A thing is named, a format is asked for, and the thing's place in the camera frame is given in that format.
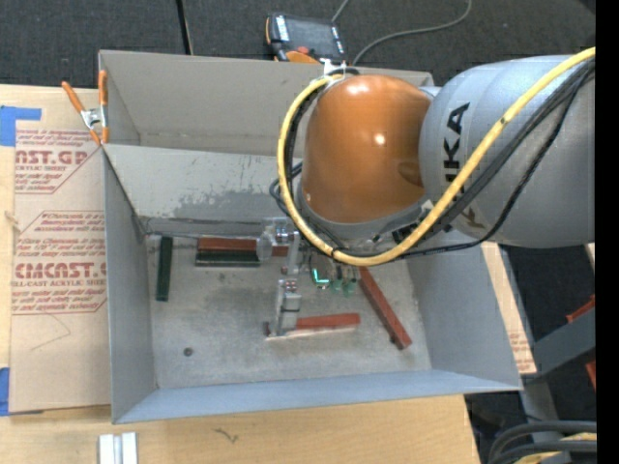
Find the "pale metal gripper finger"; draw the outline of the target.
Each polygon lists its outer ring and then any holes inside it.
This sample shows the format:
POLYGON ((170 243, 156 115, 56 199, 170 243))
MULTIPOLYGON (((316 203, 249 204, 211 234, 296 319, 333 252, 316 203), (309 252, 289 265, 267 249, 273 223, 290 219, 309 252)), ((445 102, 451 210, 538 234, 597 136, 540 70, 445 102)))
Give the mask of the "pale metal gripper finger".
POLYGON ((302 295, 296 279, 281 279, 276 298, 275 335, 284 335, 296 329, 301 310, 302 295))
POLYGON ((259 261, 284 257, 290 243, 290 224, 287 217, 269 217, 263 220, 260 236, 256 239, 256 255, 259 261))

